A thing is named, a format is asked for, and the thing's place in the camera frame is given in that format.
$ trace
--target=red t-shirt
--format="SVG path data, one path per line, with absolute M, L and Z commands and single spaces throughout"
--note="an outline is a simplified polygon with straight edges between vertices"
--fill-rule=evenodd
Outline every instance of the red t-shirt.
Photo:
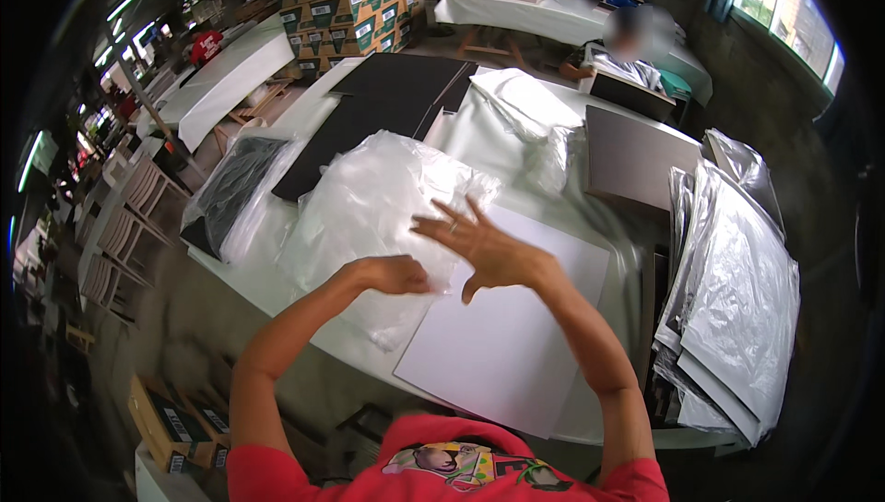
M 224 35 L 215 30 L 207 31 L 199 36 L 194 42 L 194 49 L 190 52 L 190 61 L 196 64 L 198 60 L 202 60 L 205 64 L 212 60 L 212 57 L 221 50 L 222 39 L 224 39 Z
M 450 441 L 464 437 L 481 437 L 496 450 Z M 227 489 L 231 502 L 424 502 L 460 500 L 467 495 L 470 502 L 670 499 L 654 460 L 635 460 L 614 469 L 602 489 L 597 489 L 537 460 L 525 442 L 496 425 L 438 415 L 398 419 L 384 436 L 377 464 L 352 483 L 327 489 L 308 484 L 298 462 L 284 452 L 238 446 L 227 457 Z

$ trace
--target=window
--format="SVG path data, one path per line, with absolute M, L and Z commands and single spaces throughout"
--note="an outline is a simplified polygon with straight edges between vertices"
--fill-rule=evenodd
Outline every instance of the window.
M 845 59 L 813 0 L 735 0 L 734 8 L 790 47 L 835 94 Z

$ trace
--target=stack of cardboard boxes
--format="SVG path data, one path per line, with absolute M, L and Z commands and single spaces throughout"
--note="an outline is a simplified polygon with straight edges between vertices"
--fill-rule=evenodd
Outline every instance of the stack of cardboard boxes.
M 230 450 L 227 404 L 214 391 L 190 392 L 133 376 L 127 406 L 160 469 L 224 467 Z
M 397 53 L 418 0 L 279 0 L 283 28 L 307 78 L 350 56 Z

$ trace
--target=white board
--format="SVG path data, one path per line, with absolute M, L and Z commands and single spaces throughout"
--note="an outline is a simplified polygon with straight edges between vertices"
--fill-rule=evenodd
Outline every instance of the white board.
M 608 251 L 500 207 L 488 216 L 556 256 L 581 294 L 599 303 Z M 548 438 L 572 387 L 574 356 L 531 289 L 481 289 L 470 306 L 461 304 L 472 271 L 459 264 L 454 293 L 427 312 L 394 375 L 467 412 Z

